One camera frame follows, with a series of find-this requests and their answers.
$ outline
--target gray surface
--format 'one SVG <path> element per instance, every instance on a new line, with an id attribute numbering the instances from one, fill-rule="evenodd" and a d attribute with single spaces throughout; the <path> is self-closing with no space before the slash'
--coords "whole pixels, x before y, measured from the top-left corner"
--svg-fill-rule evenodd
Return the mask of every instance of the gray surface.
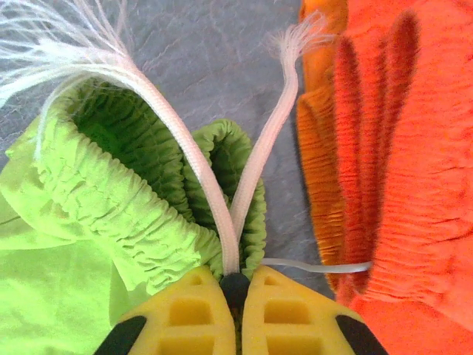
<path id="1" fill-rule="evenodd" d="M 102 2 L 106 10 L 115 8 L 115 0 Z M 139 68 L 160 85 L 188 128 L 229 118 L 255 141 L 283 85 L 280 64 L 268 55 L 265 36 L 297 22 L 300 0 L 129 3 L 132 55 Z M 7 161 L 5 149 L 37 114 L 31 103 L 43 101 L 38 93 L 37 89 L 22 93 L 0 112 L 0 167 Z M 319 263 L 299 165 L 294 112 L 276 141 L 263 178 L 268 202 L 266 255 Z M 331 295 L 323 275 L 279 270 Z"/>

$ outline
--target orange fabric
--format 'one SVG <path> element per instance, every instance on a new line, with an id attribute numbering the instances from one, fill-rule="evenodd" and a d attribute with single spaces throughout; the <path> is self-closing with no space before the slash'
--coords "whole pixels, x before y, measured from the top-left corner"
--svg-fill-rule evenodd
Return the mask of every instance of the orange fabric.
<path id="1" fill-rule="evenodd" d="M 372 260 L 374 266 L 370 273 L 339 278 L 337 300 L 360 313 L 390 354 L 468 354 L 473 349 L 473 1 L 352 0 L 348 5 L 335 66 L 332 161 L 338 177 L 326 179 L 335 184 L 338 178 L 344 230 L 343 237 L 324 236 L 319 245 L 337 251 L 331 262 Z M 306 86 L 317 90 L 316 83 Z M 318 99 L 308 92 L 299 107 L 317 107 Z M 308 131 L 300 124 L 301 112 L 299 134 Z M 312 120 L 318 118 L 315 109 L 311 112 Z M 301 144 L 302 157 L 310 150 Z M 332 152 L 315 150 L 318 156 Z M 303 169 L 306 182 L 323 175 L 304 164 Z M 311 203 L 314 210 L 324 200 Z M 326 220 L 313 218 L 315 224 Z"/>
<path id="2" fill-rule="evenodd" d="M 302 5 L 300 18 L 315 10 L 327 17 L 328 33 L 341 33 L 347 26 L 346 0 L 312 0 Z M 343 200 L 336 177 L 336 142 L 333 120 L 334 46 L 303 56 L 306 91 L 297 105 L 297 128 L 301 162 L 311 205 L 321 260 L 337 264 L 343 244 Z M 332 289 L 338 275 L 327 275 Z"/>

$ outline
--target scrunched fabric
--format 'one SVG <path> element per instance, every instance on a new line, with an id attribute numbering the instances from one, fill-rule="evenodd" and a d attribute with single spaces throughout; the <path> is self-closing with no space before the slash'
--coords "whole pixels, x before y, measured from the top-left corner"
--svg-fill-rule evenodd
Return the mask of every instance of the scrunched fabric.
<path id="1" fill-rule="evenodd" d="M 203 190 L 170 131 L 133 92 L 89 81 L 9 148 L 0 175 L 3 354 L 91 354 L 124 311 L 222 251 Z M 251 151 L 231 121 L 194 133 L 228 203 Z M 264 254 L 259 182 L 241 242 L 251 277 Z"/>

